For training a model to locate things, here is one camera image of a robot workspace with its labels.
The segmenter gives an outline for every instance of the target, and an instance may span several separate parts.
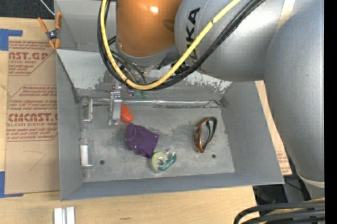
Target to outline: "table surface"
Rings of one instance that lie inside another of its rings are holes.
[[[15,29],[18,24],[24,26],[30,24],[31,21],[30,19],[0,18],[0,28]],[[54,21],[45,22],[48,28],[54,26]],[[8,52],[0,51],[0,171],[4,170],[5,156],[6,109],[4,107],[7,106],[7,60]],[[271,132],[275,134],[276,128],[266,105],[263,83],[257,82],[257,87],[264,104],[269,127]],[[279,138],[273,139],[276,152],[282,151],[283,148],[276,144],[279,140]],[[2,223],[53,223],[54,208],[73,206],[75,207],[76,223],[80,224],[232,223],[240,211],[254,205],[256,205],[256,201],[252,187],[74,201],[60,201],[60,193],[56,191],[0,199],[0,217]]]

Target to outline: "orange object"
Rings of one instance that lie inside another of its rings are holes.
[[[131,121],[133,120],[133,115],[130,112],[130,109],[128,108],[128,106],[124,105],[122,103],[122,110],[121,110],[121,119],[125,122],[125,123],[131,123]]]
[[[116,0],[117,44],[146,57],[175,44],[174,21],[182,0]]]
[[[53,31],[48,31],[45,23],[42,21],[42,19],[39,17],[37,18],[38,22],[40,23],[40,26],[42,27],[42,30],[44,33],[46,33],[48,39],[49,39],[49,45],[53,48],[53,50],[58,49],[60,47],[60,40],[58,39],[58,32],[61,30],[61,19],[62,19],[62,14],[61,12],[58,12],[56,14],[56,28]]]

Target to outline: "purple cloth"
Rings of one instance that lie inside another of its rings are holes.
[[[140,155],[150,158],[158,143],[159,135],[141,125],[129,123],[124,140],[127,146]]]

